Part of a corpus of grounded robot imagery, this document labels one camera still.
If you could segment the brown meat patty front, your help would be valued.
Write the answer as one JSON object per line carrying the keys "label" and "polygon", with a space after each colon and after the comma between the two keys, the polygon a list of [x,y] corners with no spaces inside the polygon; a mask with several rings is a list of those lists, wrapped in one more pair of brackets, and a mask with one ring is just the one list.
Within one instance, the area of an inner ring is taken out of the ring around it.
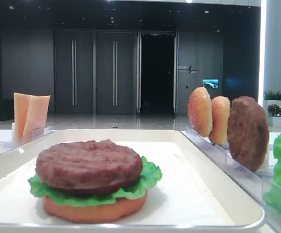
{"label": "brown meat patty front", "polygon": [[111,140],[60,143],[40,152],[36,173],[47,185],[64,190],[123,187],[140,178],[141,157]]}

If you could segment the dark double door left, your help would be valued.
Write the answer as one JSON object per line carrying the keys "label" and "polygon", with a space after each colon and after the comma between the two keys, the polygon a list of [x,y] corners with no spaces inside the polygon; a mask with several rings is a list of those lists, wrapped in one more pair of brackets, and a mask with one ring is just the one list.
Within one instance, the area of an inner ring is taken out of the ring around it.
{"label": "dark double door left", "polygon": [[55,112],[93,113],[93,33],[56,30]]}

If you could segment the potted plants in planter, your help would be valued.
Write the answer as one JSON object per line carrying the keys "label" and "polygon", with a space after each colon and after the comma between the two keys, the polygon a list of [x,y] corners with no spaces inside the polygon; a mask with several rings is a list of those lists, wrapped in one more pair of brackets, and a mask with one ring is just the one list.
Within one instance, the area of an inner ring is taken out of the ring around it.
{"label": "potted plants in planter", "polygon": [[269,126],[281,126],[281,91],[264,92],[263,107],[268,115]]}

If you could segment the orange cheese slice left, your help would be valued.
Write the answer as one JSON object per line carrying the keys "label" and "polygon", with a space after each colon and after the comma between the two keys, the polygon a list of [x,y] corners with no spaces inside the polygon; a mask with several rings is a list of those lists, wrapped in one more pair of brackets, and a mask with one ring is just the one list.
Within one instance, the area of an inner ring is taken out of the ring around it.
{"label": "orange cheese slice left", "polygon": [[30,97],[32,95],[14,93],[15,139],[23,136]]}

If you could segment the sesame bun top far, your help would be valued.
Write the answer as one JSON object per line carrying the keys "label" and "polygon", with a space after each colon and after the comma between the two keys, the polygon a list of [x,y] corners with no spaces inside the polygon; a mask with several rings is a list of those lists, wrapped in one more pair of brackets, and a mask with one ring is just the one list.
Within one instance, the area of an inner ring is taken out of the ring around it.
{"label": "sesame bun top far", "polygon": [[188,100],[188,118],[192,128],[202,137],[208,137],[213,129],[210,95],[206,88],[198,87]]}

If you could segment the clear acrylic rack left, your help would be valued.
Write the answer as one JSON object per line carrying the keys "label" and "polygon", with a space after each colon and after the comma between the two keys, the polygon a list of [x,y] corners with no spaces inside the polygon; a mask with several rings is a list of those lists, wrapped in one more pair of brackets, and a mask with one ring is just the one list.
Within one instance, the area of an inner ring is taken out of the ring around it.
{"label": "clear acrylic rack left", "polygon": [[33,131],[31,135],[25,136],[20,139],[8,141],[8,142],[0,142],[0,155],[4,154],[6,152],[9,152],[11,150],[17,149],[17,148],[21,148],[25,144],[30,143],[36,139],[39,139],[39,138],[49,134],[52,131],[53,131],[52,126],[49,126],[44,129],[37,129],[37,130]]}

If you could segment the orange cheese slice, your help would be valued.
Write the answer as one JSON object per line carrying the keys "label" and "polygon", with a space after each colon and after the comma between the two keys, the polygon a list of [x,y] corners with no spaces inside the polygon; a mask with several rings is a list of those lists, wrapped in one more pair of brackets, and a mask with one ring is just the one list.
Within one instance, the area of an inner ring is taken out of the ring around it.
{"label": "orange cheese slice", "polygon": [[31,96],[29,98],[28,111],[26,116],[23,136],[30,135],[37,129],[42,129],[46,125],[50,95]]}
{"label": "orange cheese slice", "polygon": [[14,93],[15,139],[23,136],[30,97],[32,95]]}

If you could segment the red tomato slice on burger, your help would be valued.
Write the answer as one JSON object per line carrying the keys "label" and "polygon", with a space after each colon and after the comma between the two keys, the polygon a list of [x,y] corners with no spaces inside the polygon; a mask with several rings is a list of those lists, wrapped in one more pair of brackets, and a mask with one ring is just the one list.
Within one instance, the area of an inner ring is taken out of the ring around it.
{"label": "red tomato slice on burger", "polygon": [[101,194],[108,194],[111,192],[115,192],[120,188],[125,188],[135,185],[139,181],[140,181],[140,177],[132,181],[121,182],[116,185],[104,186],[94,189],[62,189],[62,188],[53,188],[53,187],[50,188],[52,188],[55,191],[60,191],[64,194],[71,194],[75,196],[92,196],[92,195],[101,195]]}

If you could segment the bottom bun slice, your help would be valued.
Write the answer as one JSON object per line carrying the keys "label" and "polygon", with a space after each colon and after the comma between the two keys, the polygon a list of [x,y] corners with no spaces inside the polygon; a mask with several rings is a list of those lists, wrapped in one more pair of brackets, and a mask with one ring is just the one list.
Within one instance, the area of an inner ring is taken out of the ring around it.
{"label": "bottom bun slice", "polygon": [[77,207],[71,205],[59,205],[50,197],[43,197],[45,211],[58,218],[73,223],[112,223],[138,212],[145,204],[148,193],[138,199],[119,198],[113,204],[98,206]]}

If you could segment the dark double door middle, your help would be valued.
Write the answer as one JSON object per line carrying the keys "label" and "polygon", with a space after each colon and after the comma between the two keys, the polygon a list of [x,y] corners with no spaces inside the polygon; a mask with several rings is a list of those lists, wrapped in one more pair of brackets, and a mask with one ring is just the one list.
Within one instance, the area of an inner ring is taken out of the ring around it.
{"label": "dark double door middle", "polygon": [[133,114],[134,34],[96,32],[97,114]]}

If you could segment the bun slice behind patty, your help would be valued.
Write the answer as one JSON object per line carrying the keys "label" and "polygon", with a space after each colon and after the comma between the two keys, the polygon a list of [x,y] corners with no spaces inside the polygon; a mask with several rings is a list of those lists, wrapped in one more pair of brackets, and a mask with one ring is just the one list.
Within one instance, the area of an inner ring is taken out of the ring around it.
{"label": "bun slice behind patty", "polygon": [[212,99],[213,129],[209,134],[212,143],[222,145],[227,141],[227,127],[230,116],[230,101],[227,97]]}

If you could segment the clear acrylic rack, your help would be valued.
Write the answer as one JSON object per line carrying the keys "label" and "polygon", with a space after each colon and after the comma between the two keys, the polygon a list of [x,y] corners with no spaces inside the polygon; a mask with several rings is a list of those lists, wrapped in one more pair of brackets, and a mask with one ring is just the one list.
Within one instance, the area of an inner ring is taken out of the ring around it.
{"label": "clear acrylic rack", "polygon": [[37,129],[37,130],[33,131],[31,135],[25,136],[20,139],[8,141],[8,142],[0,142],[0,155],[4,154],[6,152],[9,152],[11,150],[17,149],[17,148],[21,148],[25,144],[30,143],[36,139],[39,139],[39,138],[49,134],[52,131],[53,131],[52,126],[49,126],[44,129]]}
{"label": "clear acrylic rack", "polygon": [[228,155],[228,146],[214,145],[189,127],[182,133],[265,208],[268,224],[281,233],[281,187],[273,180],[274,167],[266,164],[265,168],[251,172]]}

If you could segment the brown meat patty rear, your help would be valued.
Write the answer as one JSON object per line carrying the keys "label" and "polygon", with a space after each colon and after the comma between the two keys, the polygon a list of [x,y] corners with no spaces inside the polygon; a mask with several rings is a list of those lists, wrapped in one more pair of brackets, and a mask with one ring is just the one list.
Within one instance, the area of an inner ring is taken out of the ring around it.
{"label": "brown meat patty rear", "polygon": [[248,96],[231,103],[227,140],[231,157],[252,172],[265,160],[269,142],[267,113]]}

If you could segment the brown meat patty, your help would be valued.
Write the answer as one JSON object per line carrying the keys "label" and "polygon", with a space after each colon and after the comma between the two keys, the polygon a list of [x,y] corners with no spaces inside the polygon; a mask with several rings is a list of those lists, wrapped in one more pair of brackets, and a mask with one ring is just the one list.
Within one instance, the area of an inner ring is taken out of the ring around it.
{"label": "brown meat patty", "polygon": [[248,96],[231,103],[227,140],[231,157],[252,172],[265,160],[269,142],[267,113]]}
{"label": "brown meat patty", "polygon": [[64,190],[123,187],[140,178],[141,157],[111,140],[60,143],[40,152],[36,173],[47,185]]}

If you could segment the orange cheese slice right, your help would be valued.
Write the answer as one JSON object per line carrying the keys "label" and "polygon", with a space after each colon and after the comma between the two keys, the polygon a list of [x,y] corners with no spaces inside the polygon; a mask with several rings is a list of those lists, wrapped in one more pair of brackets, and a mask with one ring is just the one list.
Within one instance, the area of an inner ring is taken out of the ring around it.
{"label": "orange cheese slice right", "polygon": [[26,116],[23,136],[30,135],[37,129],[42,129],[46,125],[50,95],[31,96],[29,98],[28,111]]}

